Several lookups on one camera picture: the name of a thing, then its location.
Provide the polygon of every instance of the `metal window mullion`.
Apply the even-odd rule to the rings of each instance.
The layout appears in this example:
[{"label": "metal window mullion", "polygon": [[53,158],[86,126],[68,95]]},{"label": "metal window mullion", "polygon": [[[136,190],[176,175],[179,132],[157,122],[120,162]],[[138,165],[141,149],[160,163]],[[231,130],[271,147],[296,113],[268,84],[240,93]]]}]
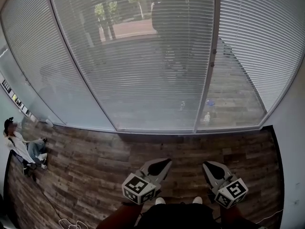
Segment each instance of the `metal window mullion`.
[{"label": "metal window mullion", "polygon": [[209,92],[209,87],[211,83],[211,78],[213,74],[214,62],[216,57],[217,50],[217,42],[218,42],[218,32],[219,32],[219,20],[220,20],[220,0],[214,0],[214,24],[213,24],[213,35],[212,35],[212,45],[211,45],[211,53],[207,68],[207,74],[204,82],[203,93],[201,96],[201,101],[199,105],[199,109],[197,112],[193,133],[197,132],[198,125],[200,123],[200,118],[203,113],[203,108],[205,105],[205,101]]},{"label": "metal window mullion", "polygon": [[128,129],[128,130],[109,130],[109,129],[99,129],[99,128],[87,128],[81,126],[74,126],[74,125],[65,125],[66,127],[71,128],[78,128],[78,129],[85,129],[85,130],[92,130],[92,131],[103,131],[109,133],[117,133],[117,134],[133,134],[133,135],[212,135],[212,134],[225,134],[225,133],[238,133],[238,132],[247,132],[247,131],[259,131],[259,125],[245,125],[242,127],[225,127],[225,128],[207,128],[206,130],[198,130],[197,133],[193,133],[193,129],[168,129],[168,130],[157,130],[157,129]]},{"label": "metal window mullion", "polygon": [[93,90],[91,89],[88,81],[86,80],[86,77],[83,75],[83,72],[80,70],[80,66],[78,65],[75,56],[73,54],[73,51],[71,49],[71,46],[69,45],[69,43],[67,43],[67,38],[65,36],[64,33],[62,33],[63,28],[62,28],[62,24],[60,19],[58,18],[58,15],[55,12],[54,6],[53,4],[55,3],[54,0],[47,0],[50,10],[51,10],[51,16],[54,20],[54,24],[56,27],[56,30],[59,33],[59,37],[62,41],[63,47],[67,52],[68,57],[70,58],[72,65],[75,66],[76,69],[76,73],[84,80],[85,85],[87,86],[88,90],[90,91],[90,93],[92,94],[94,100],[96,101],[96,103],[99,105],[99,107],[101,108],[102,112],[105,114],[105,116],[107,117],[107,119],[109,120],[109,122],[111,123],[111,125],[113,126],[114,130],[117,131],[113,121],[111,120],[111,118],[107,115],[107,113],[104,111],[102,105],[100,104],[100,102],[98,101],[97,97],[95,96],[95,94],[93,93]]}]

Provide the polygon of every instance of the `tree trunk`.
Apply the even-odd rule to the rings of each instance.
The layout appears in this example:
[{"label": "tree trunk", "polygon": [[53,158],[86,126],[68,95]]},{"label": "tree trunk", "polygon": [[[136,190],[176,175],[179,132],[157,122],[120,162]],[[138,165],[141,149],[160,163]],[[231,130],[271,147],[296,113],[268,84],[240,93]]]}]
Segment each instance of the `tree trunk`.
[{"label": "tree trunk", "polygon": [[141,17],[142,17],[142,20],[143,20],[143,19],[144,19],[144,15],[143,15],[142,7],[141,7],[140,2],[138,2],[138,4],[139,4],[139,7],[140,7],[140,11],[141,11]]},{"label": "tree trunk", "polygon": [[103,8],[104,8],[105,20],[108,24],[108,27],[109,27],[109,30],[110,30],[110,33],[111,33],[111,37],[114,40],[115,39],[115,33],[114,33],[114,29],[113,29],[112,22],[111,22],[111,17],[110,17],[110,13],[109,13],[109,9],[108,9],[108,4],[106,2],[103,2],[102,5],[103,5]]},{"label": "tree trunk", "polygon": [[103,29],[103,33],[104,33],[104,37],[105,37],[105,40],[106,41],[109,41],[110,40],[110,36],[109,36],[109,31],[108,31],[108,25],[107,23],[103,24],[103,23],[100,23],[102,29]]}]

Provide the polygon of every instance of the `sneaker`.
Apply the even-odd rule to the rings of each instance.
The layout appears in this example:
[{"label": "sneaker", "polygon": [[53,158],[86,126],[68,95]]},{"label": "sneaker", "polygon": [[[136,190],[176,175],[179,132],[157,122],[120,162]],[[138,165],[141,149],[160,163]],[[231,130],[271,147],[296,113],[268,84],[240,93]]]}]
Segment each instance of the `sneaker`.
[{"label": "sneaker", "polygon": [[44,143],[46,143],[48,141],[48,139],[46,137],[41,137],[41,136],[38,138],[38,140],[42,140],[42,141],[44,141]]},{"label": "sneaker", "polygon": [[202,204],[202,198],[201,197],[195,197],[193,200],[193,204]]},{"label": "sneaker", "polygon": [[37,158],[38,158],[40,161],[42,161],[42,160],[46,159],[47,156],[48,156],[48,154],[39,154],[39,155],[37,156]]},{"label": "sneaker", "polygon": [[156,202],[155,202],[155,205],[157,205],[157,204],[166,204],[166,202],[163,198],[157,198]]}]

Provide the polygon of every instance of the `black and white marker cube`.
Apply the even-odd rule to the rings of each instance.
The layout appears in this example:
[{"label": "black and white marker cube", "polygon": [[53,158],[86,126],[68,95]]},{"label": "black and white marker cube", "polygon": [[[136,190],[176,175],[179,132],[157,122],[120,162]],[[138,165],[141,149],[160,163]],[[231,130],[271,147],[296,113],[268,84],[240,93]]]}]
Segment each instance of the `black and white marker cube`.
[{"label": "black and white marker cube", "polygon": [[219,189],[215,201],[225,208],[230,208],[243,200],[248,188],[241,178]]},{"label": "black and white marker cube", "polygon": [[131,173],[122,184],[123,195],[136,204],[142,204],[155,196],[156,186]]}]

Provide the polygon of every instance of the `black pants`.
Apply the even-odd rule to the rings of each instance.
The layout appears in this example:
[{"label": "black pants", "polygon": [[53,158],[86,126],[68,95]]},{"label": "black pants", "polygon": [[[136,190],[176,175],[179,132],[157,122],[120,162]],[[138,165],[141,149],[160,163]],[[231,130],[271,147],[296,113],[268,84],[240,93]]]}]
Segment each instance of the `black pants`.
[{"label": "black pants", "polygon": [[158,204],[152,206],[138,223],[140,229],[205,228],[220,229],[212,209],[203,204]]}]

